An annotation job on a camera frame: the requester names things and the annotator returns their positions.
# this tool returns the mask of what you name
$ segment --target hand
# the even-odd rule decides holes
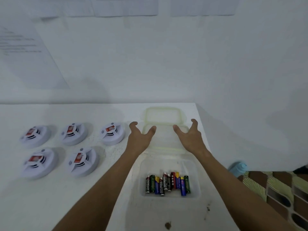
[[[174,132],[179,136],[181,143],[184,148],[194,154],[202,153],[206,149],[203,143],[201,132],[198,131],[198,122],[195,119],[191,119],[192,127],[189,129],[188,133],[184,133],[180,130],[177,125],[173,125]]]
[[[137,124],[138,122],[132,122],[129,124],[129,128],[132,132],[128,137],[126,150],[139,156],[149,146],[151,139],[156,132],[156,126],[152,126],[147,134],[143,135],[136,127]]]

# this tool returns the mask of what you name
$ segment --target smoke detector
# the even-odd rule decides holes
[[[20,138],[25,148],[41,146],[50,138],[51,131],[47,126],[34,126],[27,130]]]
[[[83,123],[72,123],[62,130],[60,140],[63,144],[72,146],[83,141],[87,135],[88,130]]]
[[[67,168],[73,176],[84,177],[96,169],[98,161],[99,157],[93,148],[81,148],[69,156]]]
[[[22,177],[38,179],[49,174],[57,165],[58,156],[50,148],[34,152],[23,164]]]
[[[102,128],[99,136],[105,145],[116,145],[123,140],[125,131],[120,123],[112,122]]]

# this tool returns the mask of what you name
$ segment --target battery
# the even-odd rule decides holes
[[[171,172],[171,189],[176,189],[176,185],[175,185],[175,172]]]
[[[170,177],[170,174],[168,174],[168,192],[171,192],[171,177]]]
[[[159,195],[159,177],[155,177],[155,194]]]
[[[185,181],[186,194],[190,194],[190,185],[188,176],[184,176],[184,181]]]
[[[181,177],[180,181],[181,181],[181,195],[186,196],[185,180],[183,177]]]
[[[163,174],[163,189],[168,190],[168,175],[167,175],[167,173]]]
[[[150,193],[150,176],[148,175],[145,180],[145,192]]]
[[[179,172],[175,172],[175,186],[177,189],[181,189]]]
[[[150,192],[155,192],[155,175],[150,176]]]
[[[160,193],[161,196],[165,195],[162,177],[159,179],[159,193]]]

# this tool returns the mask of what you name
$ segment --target red label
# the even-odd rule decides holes
[[[76,158],[75,158],[74,163],[80,163],[82,156],[83,156],[82,153],[78,153],[77,156],[76,156]]]
[[[38,162],[43,156],[42,155],[33,155],[30,157],[30,159],[28,161],[31,162]]]
[[[67,133],[73,132],[74,126],[69,126],[67,128]]]
[[[33,128],[29,129],[29,131],[26,133],[26,136],[32,135],[34,130],[35,129],[33,129]]]
[[[110,126],[110,127],[106,128],[106,131],[108,132],[108,131],[112,131],[114,129],[115,129],[115,126]]]

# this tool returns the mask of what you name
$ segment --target white tabletop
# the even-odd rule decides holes
[[[142,113],[148,107],[176,107],[191,126],[191,118],[199,122],[207,147],[207,139],[195,103],[153,104],[65,104],[65,105],[0,105],[0,230],[52,230],[56,223],[85,194],[94,183],[117,161],[124,152],[129,135],[128,124],[142,121]],[[87,138],[75,145],[64,146],[58,138],[60,129],[72,122],[85,123]],[[100,128],[111,122],[125,124],[124,140],[106,147],[98,139]],[[18,139],[23,132],[35,125],[48,125],[51,138],[42,146],[25,150]],[[98,168],[83,178],[73,178],[64,167],[67,154],[81,147],[94,147],[100,155]],[[35,150],[51,147],[59,155],[55,170],[37,180],[19,177],[24,159]],[[136,196],[140,163],[148,157],[141,154],[133,165],[114,207],[107,230],[166,230],[171,222],[172,230],[237,230],[219,194],[213,187],[200,163],[194,159],[201,187],[201,198],[183,207],[166,208],[160,203],[141,201]],[[82,222],[82,214],[77,218]]]

